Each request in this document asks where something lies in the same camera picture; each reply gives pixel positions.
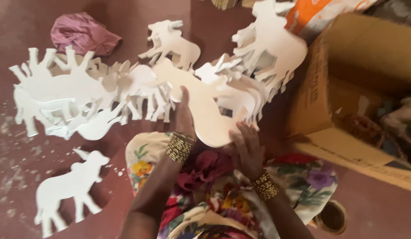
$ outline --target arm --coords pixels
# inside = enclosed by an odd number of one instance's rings
[[[194,137],[192,115],[187,106],[189,95],[181,87],[183,97],[176,106],[176,132]],[[134,198],[121,234],[121,239],[155,239],[162,213],[177,180],[182,164],[163,154],[143,187]]]
[[[248,127],[245,122],[238,122],[236,126],[241,134],[234,131],[229,131],[229,134],[240,154],[236,162],[237,168],[253,182],[263,174],[259,136],[253,125]],[[276,196],[265,201],[281,239],[314,239],[284,196],[284,193],[279,191]]]

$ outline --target pink cloth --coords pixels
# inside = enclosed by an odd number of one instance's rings
[[[65,47],[73,45],[75,52],[82,55],[88,51],[94,51],[97,56],[109,55],[121,40],[85,12],[60,16],[50,35],[58,51],[65,51]]]
[[[190,192],[203,183],[211,182],[234,169],[234,163],[230,156],[221,152],[206,150],[196,159],[188,159],[188,162],[183,165],[177,176],[177,184]]]

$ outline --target cardboard box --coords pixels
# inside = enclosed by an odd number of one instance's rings
[[[411,190],[410,164],[354,138],[337,120],[358,111],[375,118],[384,100],[405,96],[411,87],[411,28],[343,14],[309,47],[306,61],[287,120],[295,147]],[[359,106],[363,101],[366,110]]]

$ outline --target bangle stack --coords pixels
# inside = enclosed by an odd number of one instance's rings
[[[269,173],[264,169],[259,179],[251,182],[259,198],[267,201],[278,194],[279,188],[272,181]]]
[[[173,133],[170,143],[167,145],[166,153],[174,161],[185,163],[189,156],[195,140],[190,136],[180,133]]]

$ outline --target floral skirt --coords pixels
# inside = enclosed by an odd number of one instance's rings
[[[170,142],[171,133],[140,133],[125,158],[133,194],[142,187]],[[337,187],[330,166],[315,157],[289,154],[264,165],[304,224],[322,211]],[[239,171],[226,173],[194,191],[175,186],[160,224],[159,239],[278,239],[266,205]]]

